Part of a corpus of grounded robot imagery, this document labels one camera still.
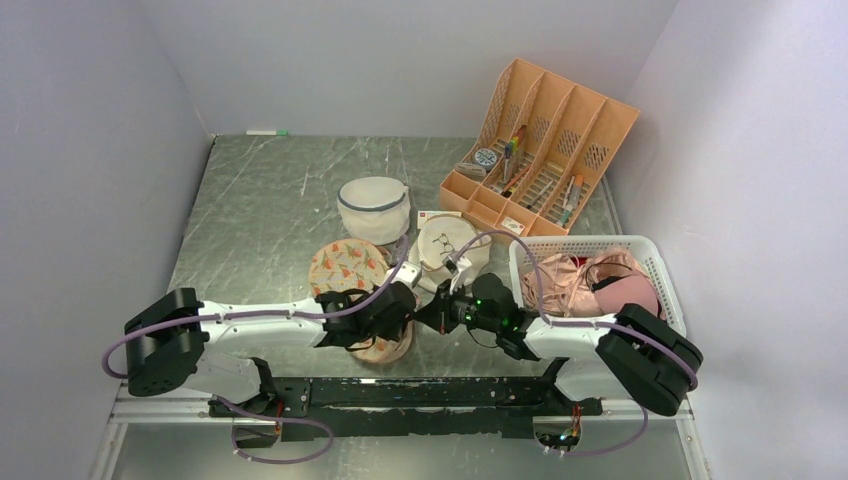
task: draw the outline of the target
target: paper card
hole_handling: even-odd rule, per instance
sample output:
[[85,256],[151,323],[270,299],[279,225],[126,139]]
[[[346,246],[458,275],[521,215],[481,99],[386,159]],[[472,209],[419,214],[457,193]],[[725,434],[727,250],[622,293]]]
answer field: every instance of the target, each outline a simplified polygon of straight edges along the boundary
[[501,221],[501,226],[516,235],[521,235],[525,228],[523,223],[520,223],[511,217],[504,217],[503,221]]
[[421,227],[427,223],[427,220],[430,220],[432,217],[436,215],[453,215],[455,217],[461,217],[461,212],[446,212],[442,210],[421,210],[418,212],[418,230],[421,230]]

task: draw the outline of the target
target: black mount bracket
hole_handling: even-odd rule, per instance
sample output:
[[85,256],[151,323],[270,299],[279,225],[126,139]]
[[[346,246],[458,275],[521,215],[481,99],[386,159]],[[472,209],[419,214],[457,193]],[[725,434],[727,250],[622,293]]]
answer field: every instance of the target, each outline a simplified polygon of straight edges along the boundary
[[[680,357],[695,372],[704,356],[692,342],[636,304],[616,315],[619,325],[643,333]],[[630,335],[610,330],[595,351],[636,402],[660,415],[677,413],[689,391],[689,377],[671,358]]]
[[[193,288],[178,288],[159,299],[124,325],[124,333],[197,315],[203,303]],[[208,335],[195,322],[168,328],[127,343],[130,395],[149,397],[170,392],[185,382],[203,354]]]

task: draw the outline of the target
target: round storage box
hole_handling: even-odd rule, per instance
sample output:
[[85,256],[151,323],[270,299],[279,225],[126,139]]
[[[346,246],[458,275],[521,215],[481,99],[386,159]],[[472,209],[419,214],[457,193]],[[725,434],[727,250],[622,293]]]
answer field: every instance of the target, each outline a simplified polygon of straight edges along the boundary
[[387,177],[346,183],[337,201],[345,229],[374,245],[396,241],[409,228],[408,190],[400,180]]
[[[380,250],[362,240],[347,239],[324,246],[312,257],[309,267],[309,285],[312,293],[344,292],[349,289],[373,291],[383,284],[389,266]],[[363,362],[392,363],[404,356],[412,344],[414,323],[409,322],[400,341],[383,338],[369,339],[354,344],[349,351]]]

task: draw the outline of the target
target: white container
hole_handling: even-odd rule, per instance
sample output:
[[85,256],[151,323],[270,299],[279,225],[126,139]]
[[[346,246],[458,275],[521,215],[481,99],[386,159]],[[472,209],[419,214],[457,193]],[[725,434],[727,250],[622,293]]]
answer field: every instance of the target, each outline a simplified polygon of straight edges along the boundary
[[[651,277],[657,293],[660,296],[663,311],[668,325],[682,336],[686,336],[686,325],[680,311],[680,302],[665,268],[665,262],[660,258],[654,242],[638,235],[569,235],[555,237],[524,237],[521,239],[530,247],[538,261],[544,260],[557,253],[569,253],[578,257],[594,257],[610,247],[625,247],[642,265]],[[512,295],[518,306],[524,306],[521,298],[521,276],[532,270],[530,260],[524,249],[517,242],[509,246],[509,276],[512,280]]]
[[366,177],[344,184],[337,205],[354,238],[374,245],[396,241],[409,229],[409,189],[400,180]]

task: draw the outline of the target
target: white mesh laundry bag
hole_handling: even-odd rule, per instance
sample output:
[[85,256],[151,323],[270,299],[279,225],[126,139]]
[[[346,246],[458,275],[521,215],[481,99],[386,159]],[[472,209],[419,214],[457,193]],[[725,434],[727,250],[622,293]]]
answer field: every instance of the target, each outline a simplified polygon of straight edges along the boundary
[[[418,239],[410,251],[410,261],[421,265],[421,280],[418,285],[425,290],[435,292],[440,283],[452,277],[444,266],[445,257],[458,252],[463,245],[477,235],[477,229],[468,220],[454,215],[436,215],[427,220],[418,233]],[[470,284],[480,270],[489,263],[489,249],[492,239],[489,236],[477,240],[465,252],[465,258],[471,262],[465,284]]]
[[351,236],[374,245],[396,241],[409,228],[409,188],[388,177],[359,178],[339,189],[339,213]]

